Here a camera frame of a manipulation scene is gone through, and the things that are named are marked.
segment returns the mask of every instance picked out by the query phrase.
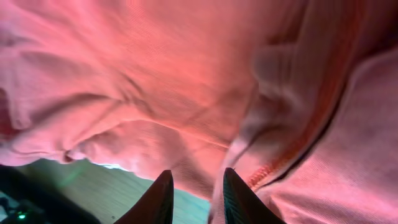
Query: floor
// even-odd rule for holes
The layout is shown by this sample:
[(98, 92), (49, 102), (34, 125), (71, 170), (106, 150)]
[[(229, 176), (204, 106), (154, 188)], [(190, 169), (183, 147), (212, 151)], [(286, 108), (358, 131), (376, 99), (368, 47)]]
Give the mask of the floor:
[[(64, 194), (104, 224), (114, 223), (126, 213), (152, 183), (130, 172), (107, 169), (87, 161), (60, 165), (42, 160), (21, 167), (21, 171)], [(176, 190), (173, 223), (206, 223), (208, 209), (208, 202)]]

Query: clothing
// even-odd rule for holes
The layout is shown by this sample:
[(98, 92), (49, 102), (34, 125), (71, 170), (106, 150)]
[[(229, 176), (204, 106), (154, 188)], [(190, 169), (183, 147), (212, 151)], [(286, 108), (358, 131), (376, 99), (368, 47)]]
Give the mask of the clothing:
[(398, 2), (0, 4), (0, 164), (171, 169), (214, 224), (234, 167), (287, 223), (398, 222)]

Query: garment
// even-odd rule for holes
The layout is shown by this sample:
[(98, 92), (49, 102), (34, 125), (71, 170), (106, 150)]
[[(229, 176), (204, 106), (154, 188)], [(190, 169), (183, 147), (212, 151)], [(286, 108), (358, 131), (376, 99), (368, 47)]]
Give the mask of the garment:
[(398, 221), (396, 56), (375, 51), (398, 2), (5, 0), (0, 10), (0, 111), (11, 122), (0, 164), (87, 158), (148, 179), (171, 169), (177, 188), (211, 200), (214, 224), (234, 167), (288, 223)]

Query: pink fabric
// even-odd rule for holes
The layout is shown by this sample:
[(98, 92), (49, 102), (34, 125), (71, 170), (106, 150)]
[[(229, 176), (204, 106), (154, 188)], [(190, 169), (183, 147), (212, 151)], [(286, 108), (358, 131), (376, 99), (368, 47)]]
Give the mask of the pink fabric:
[(398, 53), (374, 51), (397, 12), (395, 0), (0, 1), (0, 164), (171, 169), (211, 200), (214, 224), (234, 167), (288, 223), (397, 223)]

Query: fabric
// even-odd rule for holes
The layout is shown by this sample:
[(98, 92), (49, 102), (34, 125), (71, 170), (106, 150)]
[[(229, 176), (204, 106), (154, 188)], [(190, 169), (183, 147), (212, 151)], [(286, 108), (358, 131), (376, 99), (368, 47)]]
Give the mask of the fabric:
[(0, 1), (0, 164), (89, 159), (288, 223), (398, 222), (395, 0)]

